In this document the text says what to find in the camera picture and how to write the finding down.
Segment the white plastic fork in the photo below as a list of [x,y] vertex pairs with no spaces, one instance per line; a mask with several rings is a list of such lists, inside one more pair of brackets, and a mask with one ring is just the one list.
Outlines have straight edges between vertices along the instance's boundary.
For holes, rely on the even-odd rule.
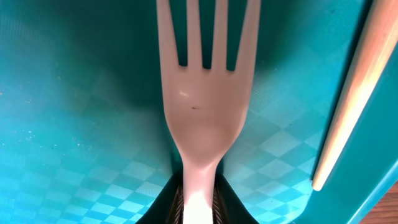
[[261,2],[249,0],[236,67],[226,67],[228,2],[215,3],[210,69],[203,67],[200,8],[187,2],[187,65],[178,62],[170,3],[156,2],[164,114],[183,163],[183,222],[213,221],[216,168],[246,120],[254,67]]

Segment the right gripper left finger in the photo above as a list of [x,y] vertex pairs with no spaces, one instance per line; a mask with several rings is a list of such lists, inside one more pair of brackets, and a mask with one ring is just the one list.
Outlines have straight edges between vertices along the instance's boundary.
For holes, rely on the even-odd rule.
[[182,224],[183,223],[183,184],[182,171],[174,173],[148,211],[137,224]]

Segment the teal plastic tray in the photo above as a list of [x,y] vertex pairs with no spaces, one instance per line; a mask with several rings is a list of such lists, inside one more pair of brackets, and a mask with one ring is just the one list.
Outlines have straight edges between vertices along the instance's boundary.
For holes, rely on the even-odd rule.
[[[220,171],[259,223],[359,223],[397,180],[393,53],[324,188],[316,162],[369,1],[263,1]],[[182,162],[155,1],[1,2],[1,222],[136,223]]]

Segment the wooden chopstick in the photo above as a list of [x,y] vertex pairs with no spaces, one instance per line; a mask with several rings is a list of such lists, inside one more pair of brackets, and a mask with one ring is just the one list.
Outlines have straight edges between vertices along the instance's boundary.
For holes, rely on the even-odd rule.
[[313,176],[313,190],[323,188],[396,43],[397,0],[373,1]]

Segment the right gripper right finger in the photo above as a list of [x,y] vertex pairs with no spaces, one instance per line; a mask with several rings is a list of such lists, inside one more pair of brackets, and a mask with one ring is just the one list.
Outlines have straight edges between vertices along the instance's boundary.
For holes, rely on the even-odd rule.
[[220,173],[215,176],[212,213],[213,224],[259,224]]

